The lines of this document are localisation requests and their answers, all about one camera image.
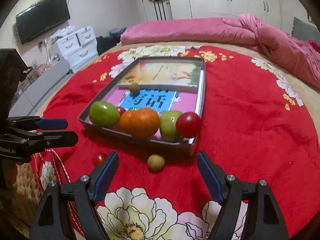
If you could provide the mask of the large green fruit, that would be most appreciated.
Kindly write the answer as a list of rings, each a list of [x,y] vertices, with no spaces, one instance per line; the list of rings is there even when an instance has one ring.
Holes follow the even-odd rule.
[[[96,101],[90,107],[89,119],[96,126],[112,128],[118,124],[120,114],[111,103]]]

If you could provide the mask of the red cherry tomato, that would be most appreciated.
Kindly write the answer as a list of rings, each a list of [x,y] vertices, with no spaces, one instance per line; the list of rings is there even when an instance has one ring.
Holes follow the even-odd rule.
[[[99,166],[101,165],[105,159],[107,158],[107,154],[99,152],[93,157],[93,165]]]
[[[116,107],[116,109],[118,110],[120,116],[122,116],[126,112],[126,109],[120,106]]]
[[[201,118],[194,112],[186,112],[178,117],[175,126],[182,137],[195,138],[201,130]]]

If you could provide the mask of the orange tangerine back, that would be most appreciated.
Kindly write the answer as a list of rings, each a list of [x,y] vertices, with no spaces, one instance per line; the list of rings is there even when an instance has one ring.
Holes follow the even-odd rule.
[[[135,111],[129,110],[124,112],[119,120],[119,128],[122,132],[130,134],[131,128],[130,128],[130,118],[132,114],[135,113]]]

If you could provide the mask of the orange tangerine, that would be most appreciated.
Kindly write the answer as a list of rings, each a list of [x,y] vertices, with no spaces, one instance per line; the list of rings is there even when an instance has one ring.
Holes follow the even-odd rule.
[[[135,113],[135,111],[129,110],[124,112],[119,120],[119,128],[122,132],[130,134],[131,128],[130,128],[130,118],[132,114]]]
[[[160,126],[158,113],[150,108],[134,111],[129,118],[130,132],[139,138],[149,138],[157,133]]]

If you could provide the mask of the brown longan fruit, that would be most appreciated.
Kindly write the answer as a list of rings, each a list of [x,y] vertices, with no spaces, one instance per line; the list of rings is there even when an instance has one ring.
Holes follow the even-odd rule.
[[[131,94],[139,94],[140,93],[140,86],[138,83],[134,82],[129,85],[129,91]]]

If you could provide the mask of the orange tangerine front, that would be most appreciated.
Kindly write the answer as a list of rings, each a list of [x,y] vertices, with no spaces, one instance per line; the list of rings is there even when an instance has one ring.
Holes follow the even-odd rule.
[[[157,133],[160,126],[158,113],[150,108],[134,111],[129,118],[130,132],[139,138],[149,138]]]

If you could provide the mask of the small tan longan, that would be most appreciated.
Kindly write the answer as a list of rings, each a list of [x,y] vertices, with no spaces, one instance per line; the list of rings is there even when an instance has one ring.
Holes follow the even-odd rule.
[[[161,155],[153,154],[148,157],[148,168],[152,172],[160,171],[165,165],[165,159]]]

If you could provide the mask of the small green apple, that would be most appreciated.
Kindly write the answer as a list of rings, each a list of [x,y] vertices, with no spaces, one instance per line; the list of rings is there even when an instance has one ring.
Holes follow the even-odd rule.
[[[181,136],[176,130],[176,121],[182,115],[182,112],[170,110],[162,112],[160,116],[160,133],[164,140],[169,142],[177,142]]]

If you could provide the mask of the white drawer cabinet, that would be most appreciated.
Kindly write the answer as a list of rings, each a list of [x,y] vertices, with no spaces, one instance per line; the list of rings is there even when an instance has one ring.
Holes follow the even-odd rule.
[[[71,72],[78,72],[98,57],[94,29],[88,26],[58,39],[49,48],[49,53],[51,56],[58,56],[60,60],[68,61]]]

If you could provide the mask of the black clothing pile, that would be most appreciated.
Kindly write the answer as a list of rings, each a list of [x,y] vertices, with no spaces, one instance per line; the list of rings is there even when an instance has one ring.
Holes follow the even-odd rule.
[[[97,40],[97,52],[100,56],[104,52],[109,49],[115,47],[118,43],[120,43],[121,35],[127,30],[127,27],[123,28],[114,28],[109,31],[108,37],[99,36],[96,38]]]

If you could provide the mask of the red floral blanket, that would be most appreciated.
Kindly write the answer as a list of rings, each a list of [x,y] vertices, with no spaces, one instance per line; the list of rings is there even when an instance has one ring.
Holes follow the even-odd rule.
[[[71,148],[36,154],[31,167],[41,189],[92,171],[99,153],[116,151],[120,164],[98,206],[111,239],[202,239],[220,206],[211,200],[194,158],[163,152],[166,165],[151,173],[153,149],[90,131],[78,116],[93,97],[133,60],[144,56],[204,59],[206,95],[197,150],[237,178],[269,183],[290,237],[319,212],[318,134],[307,107],[271,64],[211,46],[138,47],[106,54],[75,74],[44,116],[65,118],[79,136]]]

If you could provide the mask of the pink workbook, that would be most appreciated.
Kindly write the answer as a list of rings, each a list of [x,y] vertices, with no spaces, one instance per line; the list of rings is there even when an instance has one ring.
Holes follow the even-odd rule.
[[[103,100],[127,111],[150,108],[161,115],[163,111],[170,110],[182,113],[195,112],[197,94],[176,90],[142,89],[140,94],[134,98],[130,95],[129,90],[116,89],[108,93]]]

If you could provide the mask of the grey shallow cardboard box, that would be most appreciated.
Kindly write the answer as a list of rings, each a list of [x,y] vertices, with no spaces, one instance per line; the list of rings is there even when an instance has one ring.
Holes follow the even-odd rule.
[[[170,86],[170,85],[139,85],[140,90],[142,89],[154,89],[154,90],[176,90],[180,92],[187,93],[196,93],[197,94],[197,102],[195,112],[198,116],[202,115],[203,105],[204,105],[204,97],[205,97],[205,87],[206,87],[206,76],[205,76],[205,66],[204,61],[195,57],[173,57],[173,56],[158,56],[158,57],[141,57],[133,61],[124,70],[120,71],[120,73],[113,78],[113,80],[108,83],[84,108],[81,114],[78,117],[78,120],[83,124],[86,129],[98,131],[100,133],[104,133],[109,137],[119,138],[121,140],[146,145],[148,147],[152,147],[155,149],[161,150],[169,150],[169,151],[178,151],[185,153],[187,155],[192,155],[195,152],[195,147],[197,144],[197,138],[191,139],[182,139],[178,142],[169,142],[162,138],[160,132],[157,132],[150,138],[136,138],[130,134],[124,133],[120,130],[119,126],[114,128],[104,128],[98,127],[92,124],[89,119],[89,110],[91,105],[96,101],[103,101],[103,98],[116,89],[127,89],[129,90],[129,86],[121,86],[119,81],[137,64],[139,63],[154,63],[154,62],[180,62],[180,63],[194,63],[200,66],[200,77],[197,86]]]

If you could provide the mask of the sunflower cover book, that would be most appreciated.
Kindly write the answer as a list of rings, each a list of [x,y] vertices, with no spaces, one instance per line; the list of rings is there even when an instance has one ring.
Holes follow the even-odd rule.
[[[121,86],[139,85],[197,86],[200,66],[194,63],[154,62],[139,63],[120,81]]]

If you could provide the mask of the pink quilt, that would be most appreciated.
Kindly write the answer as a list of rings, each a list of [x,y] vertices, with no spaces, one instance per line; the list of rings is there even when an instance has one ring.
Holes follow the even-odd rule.
[[[145,22],[126,29],[120,41],[123,45],[173,41],[236,44],[266,55],[293,76],[319,89],[319,53],[307,42],[252,14]]]

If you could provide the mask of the grey headboard cushion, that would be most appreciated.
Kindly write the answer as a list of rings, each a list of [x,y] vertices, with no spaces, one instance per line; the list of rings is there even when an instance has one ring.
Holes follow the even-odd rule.
[[[298,40],[302,40],[305,42],[308,42],[310,40],[313,40],[318,44],[320,42],[319,30],[313,25],[305,23],[304,21],[296,17],[293,18],[291,35]]]

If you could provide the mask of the black wall television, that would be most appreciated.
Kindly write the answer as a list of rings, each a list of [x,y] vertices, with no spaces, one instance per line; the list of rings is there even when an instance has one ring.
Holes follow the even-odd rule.
[[[25,44],[50,29],[70,20],[66,0],[44,0],[16,15],[16,27],[21,44]]]

